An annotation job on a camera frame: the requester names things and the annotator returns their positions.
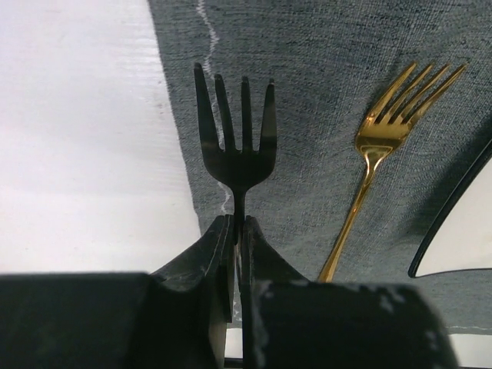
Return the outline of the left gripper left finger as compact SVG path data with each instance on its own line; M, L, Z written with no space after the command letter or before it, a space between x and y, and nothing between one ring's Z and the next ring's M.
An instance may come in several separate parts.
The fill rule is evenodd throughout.
M158 271L4 274L3 368L221 368L233 218Z

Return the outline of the black metal fork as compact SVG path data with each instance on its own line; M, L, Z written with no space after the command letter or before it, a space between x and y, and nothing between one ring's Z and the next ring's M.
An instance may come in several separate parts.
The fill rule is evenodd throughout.
M277 119L274 81L270 80L264 99L259 149L253 149L251 92L249 80L241 82L242 149L237 149L224 81L219 74L214 86L221 116L224 148L220 148L216 124L208 94L204 71L194 65L197 96L198 128L204 166L209 174L229 187L234 197L234 241L241 239L245 217L245 196L249 189L263 182L274 170L277 154Z

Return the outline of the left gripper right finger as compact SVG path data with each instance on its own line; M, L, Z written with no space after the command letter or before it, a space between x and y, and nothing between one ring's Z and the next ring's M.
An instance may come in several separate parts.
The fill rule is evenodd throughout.
M456 368L439 314L409 284L317 283L247 217L241 245L246 368Z

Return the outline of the copper coloured small object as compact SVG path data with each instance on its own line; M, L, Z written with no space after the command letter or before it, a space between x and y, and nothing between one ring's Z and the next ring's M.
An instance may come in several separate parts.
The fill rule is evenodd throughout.
M365 161L365 175L337 240L317 277L319 282L333 281L345 242L380 163L405 143L414 126L464 73L467 65L460 65L443 81L440 78L448 71L449 64L444 65L430 78L426 77L434 67L433 64L427 65L418 75L410 78L416 67L417 63L411 62L391 82L369 109L355 135L354 147Z

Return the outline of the grey cloth placemat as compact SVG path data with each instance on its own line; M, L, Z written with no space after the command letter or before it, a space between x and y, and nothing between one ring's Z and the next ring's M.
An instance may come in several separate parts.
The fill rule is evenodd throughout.
M248 77L254 126L275 82L275 171L247 197L268 242L316 278L365 163L354 136L412 62L466 65L455 84L379 167L345 244L337 282L407 283L447 198L491 139L489 1L152 1L149 4L194 209L202 229L233 209L206 171L193 68L221 75L234 127Z

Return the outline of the white rectangular plate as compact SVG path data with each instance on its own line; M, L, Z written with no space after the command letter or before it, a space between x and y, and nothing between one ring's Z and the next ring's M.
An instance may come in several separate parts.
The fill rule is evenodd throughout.
M408 275L491 269L491 143L433 220Z

